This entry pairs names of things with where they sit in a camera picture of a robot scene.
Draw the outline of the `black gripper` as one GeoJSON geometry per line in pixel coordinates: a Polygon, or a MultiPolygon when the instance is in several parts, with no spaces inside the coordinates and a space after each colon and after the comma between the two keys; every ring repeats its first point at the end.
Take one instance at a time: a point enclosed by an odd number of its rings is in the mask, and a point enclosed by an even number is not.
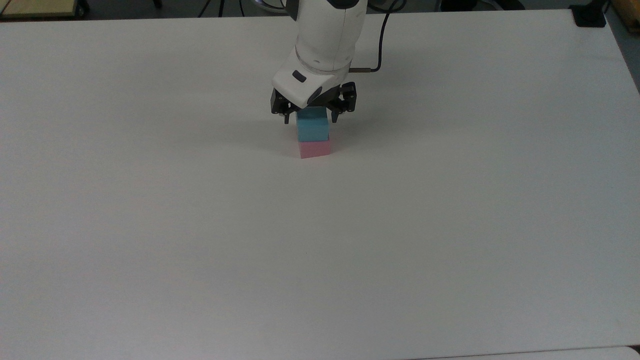
{"type": "MultiPolygon", "coordinates": [[[[340,115],[355,111],[357,96],[356,84],[350,81],[323,91],[313,100],[309,99],[306,106],[327,107],[330,111],[330,120],[335,124],[338,122],[340,115]]],[[[297,111],[297,105],[293,104],[277,89],[272,89],[270,96],[270,112],[272,112],[272,114],[282,116],[284,124],[288,125],[291,114],[297,111]]]]}

